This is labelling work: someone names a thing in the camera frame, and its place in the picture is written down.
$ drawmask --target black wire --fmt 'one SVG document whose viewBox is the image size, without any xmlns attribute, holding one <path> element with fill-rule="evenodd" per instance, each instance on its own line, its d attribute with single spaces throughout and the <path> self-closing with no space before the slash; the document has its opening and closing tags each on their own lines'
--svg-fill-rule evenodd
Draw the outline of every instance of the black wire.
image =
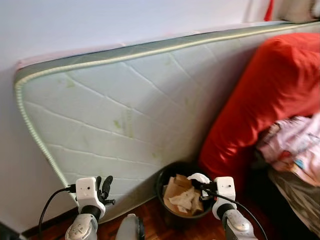
<svg viewBox="0 0 320 240">
<path fill-rule="evenodd" d="M 39 219 L 39 224 L 38 224 L 38 230 L 39 230 L 39 232 L 38 232 L 38 238 L 39 238 L 39 240 L 42 240 L 42 221 L 44 220 L 44 216 L 45 216 L 45 213 L 46 213 L 46 210 L 47 210 L 47 208 L 48 208 L 48 206 L 49 206 L 49 204 L 50 204 L 50 202 L 51 202 L 51 200 L 55 197 L 55 195 L 57 195 L 58 193 L 61 193 L 61 192 L 64 192 L 64 191 L 69 191 L 69 187 L 66 187 L 66 188 L 62 188 L 62 189 L 60 189 L 60 190 L 58 190 L 58 191 L 55 191 L 52 195 L 51 195 L 51 197 L 48 199 L 48 201 L 46 202 L 46 204 L 45 204 L 45 206 L 44 206 L 44 208 L 43 208 L 43 210 L 42 210 L 42 213 L 41 213 L 41 216 L 40 216 L 40 219 Z"/>
<path fill-rule="evenodd" d="M 264 239 L 265 239 L 265 240 L 268 240 L 267 235 L 266 235 L 263 227 L 262 227 L 261 224 L 259 223 L 259 221 L 255 218 L 255 216 L 254 216 L 245 206 L 243 206 L 241 203 L 239 203 L 239 202 L 237 202 L 237 201 L 234 201 L 234 200 L 232 200 L 232 199 L 230 199 L 230 198 L 228 198 L 228 197 L 226 197 L 226 196 L 222 196 L 222 195 L 220 195 L 220 194 L 217 194 L 217 193 L 215 193 L 215 192 L 213 192 L 213 191 L 210 191 L 210 193 L 211 193 L 212 195 L 218 197 L 218 198 L 225 199 L 225 200 L 227 200 L 227 201 L 230 201 L 230 202 L 233 203 L 233 204 L 236 204 L 236 205 L 239 205 L 240 207 L 242 207 L 242 208 L 251 216 L 251 218 L 253 218 L 253 220 L 256 222 L 256 224 L 259 226 L 259 228 L 260 228 L 260 230 L 261 230 L 261 232 L 262 232 L 262 234 L 263 234 Z"/>
</svg>

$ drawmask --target baseboard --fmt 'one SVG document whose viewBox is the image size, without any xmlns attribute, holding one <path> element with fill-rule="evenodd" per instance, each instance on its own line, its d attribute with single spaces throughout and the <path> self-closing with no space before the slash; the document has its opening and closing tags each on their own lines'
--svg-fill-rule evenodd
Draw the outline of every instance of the baseboard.
<svg viewBox="0 0 320 240">
<path fill-rule="evenodd" d="M 72 208 L 71 210 L 62 213 L 61 215 L 56 216 L 56 217 L 42 223 L 42 230 L 44 231 L 46 229 L 49 229 L 52 226 L 59 224 L 66 219 L 75 217 L 77 214 L 78 214 L 78 208 L 77 207 Z M 38 234 L 38 226 L 34 226 L 33 228 L 30 228 L 30 229 L 21 233 L 21 235 L 24 236 L 25 238 L 30 238 L 30 237 L 35 236 L 37 234 Z"/>
</svg>

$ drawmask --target black trash bin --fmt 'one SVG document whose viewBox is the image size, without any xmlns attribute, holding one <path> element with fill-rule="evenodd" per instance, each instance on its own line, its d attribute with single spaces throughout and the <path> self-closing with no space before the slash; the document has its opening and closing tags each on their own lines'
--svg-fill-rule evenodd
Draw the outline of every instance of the black trash bin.
<svg viewBox="0 0 320 240">
<path fill-rule="evenodd" d="M 163 186 L 167 185 L 169 183 L 170 177 L 175 177 L 176 174 L 184 175 L 186 177 L 195 174 L 195 173 L 201 173 L 206 175 L 208 178 L 210 178 L 207 174 L 204 173 L 201 168 L 199 168 L 194 163 L 188 163 L 188 162 L 174 162 L 166 167 L 164 167 L 160 174 L 158 175 L 155 183 L 155 192 L 156 196 L 161 202 L 162 206 L 165 208 L 164 211 L 164 220 L 168 227 L 181 229 L 186 228 L 191 224 L 194 224 L 196 220 L 204 217 L 207 213 L 212 211 L 213 207 L 213 200 L 207 200 L 203 201 L 203 210 L 204 212 L 199 215 L 194 216 L 181 216 L 173 211 L 171 211 L 164 203 L 163 199 Z M 192 180 L 192 185 L 196 189 L 200 189 L 200 183 L 196 180 Z"/>
</svg>

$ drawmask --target black cable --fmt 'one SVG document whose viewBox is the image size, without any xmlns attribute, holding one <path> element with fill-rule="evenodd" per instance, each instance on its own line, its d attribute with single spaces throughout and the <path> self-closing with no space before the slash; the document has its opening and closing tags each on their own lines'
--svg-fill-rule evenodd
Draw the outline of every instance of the black cable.
<svg viewBox="0 0 320 240">
<path fill-rule="evenodd" d="M 253 220 L 256 222 L 256 224 L 259 226 L 259 228 L 260 228 L 260 230 L 261 230 L 261 232 L 262 232 L 262 234 L 263 234 L 264 239 L 265 239 L 265 240 L 268 240 L 267 235 L 266 235 L 266 233 L 265 233 L 265 230 L 263 229 L 263 227 L 261 226 L 261 224 L 259 223 L 259 221 L 255 218 L 255 216 L 254 216 L 245 206 L 243 206 L 243 205 L 242 205 L 241 203 L 239 203 L 238 201 L 234 201 L 234 200 L 232 200 L 232 199 L 230 199 L 230 198 L 228 198 L 228 197 L 226 197 L 226 196 L 222 196 L 222 195 L 217 194 L 217 193 L 215 193 L 215 192 L 213 192 L 213 191 L 210 191 L 210 194 L 212 194 L 212 195 L 214 195 L 214 196 L 216 196 L 216 197 L 218 197 L 218 198 L 225 199 L 225 200 L 227 200 L 227 201 L 229 201 L 229 202 L 231 202 L 231 203 L 233 203 L 233 204 L 236 204 L 236 205 L 239 205 L 240 207 L 242 207 L 242 208 L 251 216 L 251 218 L 253 218 Z"/>
<path fill-rule="evenodd" d="M 76 185 L 75 184 L 72 184 L 70 185 L 69 187 L 66 187 L 66 188 L 62 188 L 58 191 L 55 191 L 51 197 L 48 199 L 48 201 L 46 202 L 43 210 L 42 210 L 42 213 L 41 213 L 41 216 L 40 216 L 40 219 L 39 219 L 39 224 L 38 224 L 38 238 L 39 240 L 42 240 L 42 221 L 44 220 L 44 216 L 45 216 L 45 213 L 46 213 L 46 210 L 51 202 L 51 200 L 58 194 L 58 193 L 61 193 L 61 192 L 64 192 L 64 191 L 68 191 L 69 193 L 75 193 L 76 192 Z"/>
</svg>

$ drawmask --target parquet floor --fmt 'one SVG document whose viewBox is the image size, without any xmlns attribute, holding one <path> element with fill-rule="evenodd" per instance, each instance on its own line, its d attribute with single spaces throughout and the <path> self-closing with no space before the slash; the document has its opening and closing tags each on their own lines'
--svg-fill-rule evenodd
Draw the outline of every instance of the parquet floor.
<svg viewBox="0 0 320 240">
<path fill-rule="evenodd" d="M 257 206 L 245 198 L 237 198 L 242 202 L 258 219 L 263 226 L 268 239 L 280 240 L 277 232 L 274 230 L 271 222 L 263 215 Z M 143 219 L 145 227 L 146 240 L 225 240 L 225 233 L 219 220 L 209 213 L 202 219 L 198 220 L 194 225 L 184 230 L 175 230 L 166 226 L 164 221 L 164 208 L 157 198 L 135 208 L 129 213 L 134 213 Z M 254 225 L 255 236 L 262 240 L 262 235 L 258 227 L 254 224 L 246 214 L 244 214 Z M 112 221 L 99 225 L 99 240 L 115 240 L 118 228 L 122 219 L 126 215 L 120 216 Z M 51 227 L 43 232 L 45 240 L 64 240 L 64 233 L 72 224 L 73 219 L 66 219 L 61 224 Z"/>
</svg>

